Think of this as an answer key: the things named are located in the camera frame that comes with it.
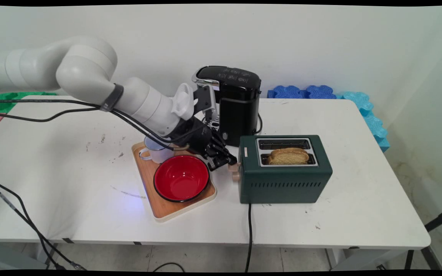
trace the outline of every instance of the power cord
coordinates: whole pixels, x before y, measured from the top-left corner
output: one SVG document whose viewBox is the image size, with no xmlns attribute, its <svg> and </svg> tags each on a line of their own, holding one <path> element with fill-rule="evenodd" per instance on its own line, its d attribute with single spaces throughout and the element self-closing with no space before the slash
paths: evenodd
<svg viewBox="0 0 442 276">
<path fill-rule="evenodd" d="M 52 256 L 49 254 L 49 252 L 47 251 L 47 248 L 44 245 L 44 241 L 57 253 L 59 254 L 66 262 L 68 262 L 71 266 L 74 267 L 74 269 L 76 270 L 86 270 L 84 267 L 82 267 L 81 265 L 72 262 L 71 260 L 69 260 L 66 256 L 64 256 L 48 239 L 46 239 L 44 237 L 44 235 L 42 235 L 42 233 L 37 229 L 37 227 L 35 226 L 35 224 L 32 222 L 32 220 L 30 219 L 30 216 L 28 215 L 25 205 L 23 204 L 23 200 L 21 199 L 21 197 L 16 194 L 14 191 L 8 189 L 7 187 L 3 186 L 0 184 L 0 188 L 2 188 L 3 190 L 9 192 L 10 194 L 12 194 L 14 197 L 16 197 L 18 199 L 18 201 L 20 202 L 21 208 L 23 209 L 23 212 L 25 213 L 25 216 L 23 216 L 21 214 L 21 212 L 11 203 L 11 201 L 9 201 L 7 199 L 7 197 L 2 194 L 0 192 L 0 197 L 3 199 L 3 201 L 5 201 L 5 203 L 10 206 L 28 225 L 30 225 L 30 227 L 37 233 L 37 235 L 39 236 L 40 242 L 42 244 L 43 250 L 46 253 L 47 257 L 49 258 L 49 260 L 51 260 L 51 262 L 56 266 L 57 270 L 66 270 L 65 267 L 57 264 L 57 262 L 55 262 L 55 260 L 52 258 Z"/>
<path fill-rule="evenodd" d="M 251 245 L 252 245 L 252 234 L 251 234 L 251 203 L 249 203 L 249 253 L 247 255 L 247 265 L 245 266 L 245 273 L 249 271 L 250 256 L 251 256 Z"/>
<path fill-rule="evenodd" d="M 185 272 L 184 268 L 181 265 L 177 264 L 177 263 L 165 263 L 165 264 L 162 264 L 161 266 L 158 266 L 155 270 L 153 270 L 153 272 L 156 272 L 158 269 L 164 267 L 165 265 L 176 265 L 176 266 L 180 267 L 182 272 Z"/>
<path fill-rule="evenodd" d="M 253 134 L 260 133 L 262 131 L 262 117 L 260 117 L 260 113 L 257 113 L 258 119 L 260 120 L 260 129 L 255 131 Z"/>
<path fill-rule="evenodd" d="M 80 109 L 80 110 L 65 110 L 64 112 L 60 112 L 48 119 L 31 119 L 31 118 L 25 118 L 25 117 L 18 117 L 18 116 L 12 116 L 12 115 L 5 115 L 5 114 L 0 114 L 1 117 L 9 117 L 9 118 L 13 118 L 13 119 L 21 119 L 21 120 L 26 120 L 26 121 L 33 121 L 33 122 L 48 122 L 51 121 L 57 117 L 59 117 L 60 115 L 69 113 L 69 112 L 82 112 L 82 111 L 93 111 L 93 110 L 98 110 L 100 109 L 100 105 L 95 105 L 93 103 L 86 103 L 86 102 L 81 102 L 81 101 L 76 101 L 76 100 L 0 100 L 0 103 L 71 103 L 71 104 L 79 104 L 79 105 L 87 105 L 89 107 L 93 107 L 93 108 L 88 108 L 87 110 L 85 109 Z M 110 111 L 110 113 L 112 113 L 113 115 L 119 117 L 120 119 L 124 120 L 126 123 L 130 124 L 131 126 L 133 126 L 135 129 L 137 129 L 138 131 L 140 131 L 140 133 L 143 133 L 144 136 L 148 137 L 149 139 L 152 139 L 155 142 L 162 141 L 165 143 L 174 143 L 196 131 L 201 130 L 202 128 L 204 128 L 205 126 L 207 126 L 207 124 L 209 124 L 209 121 L 207 121 L 205 124 L 199 126 L 196 129 L 193 129 L 191 131 L 188 131 L 187 133 L 184 133 L 183 135 L 173 139 L 173 140 L 166 140 L 165 138 L 157 135 L 154 131 L 152 131 L 151 129 L 149 129 L 148 127 L 144 126 L 142 123 L 140 123 L 139 121 L 137 121 L 136 119 L 134 119 L 132 116 L 122 112 L 121 110 L 118 109 L 113 109 Z M 175 148 L 164 145 L 165 148 L 170 149 L 170 150 L 175 150 Z"/>
<path fill-rule="evenodd" d="M 12 119 L 19 119 L 19 120 L 24 120 L 24 121 L 30 121 L 30 122 L 37 122 L 37 123 L 43 123 L 43 122 L 48 122 L 48 121 L 52 121 L 54 119 L 56 119 L 57 117 L 59 117 L 60 115 L 66 114 L 66 113 L 72 113 L 72 112 L 83 112 L 83 111 L 93 111 L 93 110 L 99 110 L 99 108 L 81 108 L 81 109 L 70 109 L 70 110 L 65 110 L 63 112 L 59 112 L 56 115 L 49 117 L 47 119 L 32 119 L 32 118 L 26 118 L 26 117 L 20 117 L 20 116 L 13 116 L 13 115 L 7 115 L 7 114 L 2 114 L 0 113 L 0 117 L 7 117 L 7 118 L 12 118 Z"/>
</svg>

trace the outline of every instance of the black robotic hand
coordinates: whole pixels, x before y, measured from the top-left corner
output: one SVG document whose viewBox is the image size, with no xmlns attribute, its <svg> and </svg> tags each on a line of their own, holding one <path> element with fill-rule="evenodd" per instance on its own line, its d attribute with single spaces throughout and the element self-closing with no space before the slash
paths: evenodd
<svg viewBox="0 0 442 276">
<path fill-rule="evenodd" d="M 199 119 L 191 117 L 189 120 L 179 124 L 177 129 L 172 131 L 170 138 L 175 139 L 181 136 L 182 133 L 187 133 L 202 125 L 203 123 Z M 190 146 L 188 152 L 198 154 L 204 159 L 210 158 L 212 164 L 210 162 L 207 164 L 209 171 L 214 171 L 225 164 L 232 165 L 237 162 L 236 157 L 226 149 L 226 142 L 219 135 L 218 131 L 208 126 L 204 126 L 202 129 L 175 142 L 175 144 L 180 147 L 188 144 Z"/>
</svg>

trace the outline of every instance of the toast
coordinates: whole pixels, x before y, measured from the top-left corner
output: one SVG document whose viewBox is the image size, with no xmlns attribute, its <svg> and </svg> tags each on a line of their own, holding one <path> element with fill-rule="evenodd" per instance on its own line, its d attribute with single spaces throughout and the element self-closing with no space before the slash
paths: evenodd
<svg viewBox="0 0 442 276">
<path fill-rule="evenodd" d="M 282 148 L 273 150 L 267 157 L 269 165 L 304 165 L 307 164 L 309 155 L 301 148 Z"/>
</svg>

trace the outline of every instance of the red bowl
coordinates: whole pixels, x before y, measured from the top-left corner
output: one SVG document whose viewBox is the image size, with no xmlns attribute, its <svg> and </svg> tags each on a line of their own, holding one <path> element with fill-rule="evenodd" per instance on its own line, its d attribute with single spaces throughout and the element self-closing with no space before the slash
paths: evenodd
<svg viewBox="0 0 442 276">
<path fill-rule="evenodd" d="M 172 202 L 194 199 L 207 187 L 209 170 L 201 159 L 192 155 L 177 155 L 163 162 L 155 172 L 156 192 Z"/>
</svg>

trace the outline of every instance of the green mat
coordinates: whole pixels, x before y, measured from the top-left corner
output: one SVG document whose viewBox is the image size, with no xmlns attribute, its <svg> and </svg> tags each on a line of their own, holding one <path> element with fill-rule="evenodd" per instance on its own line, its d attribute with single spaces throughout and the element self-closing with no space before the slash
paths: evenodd
<svg viewBox="0 0 442 276">
<path fill-rule="evenodd" d="M 57 95 L 56 93 L 47 92 L 18 92 L 18 93 L 3 93 L 0 94 L 0 100 L 19 100 L 28 95 Z M 0 113 L 8 113 L 16 103 L 0 103 Z"/>
</svg>

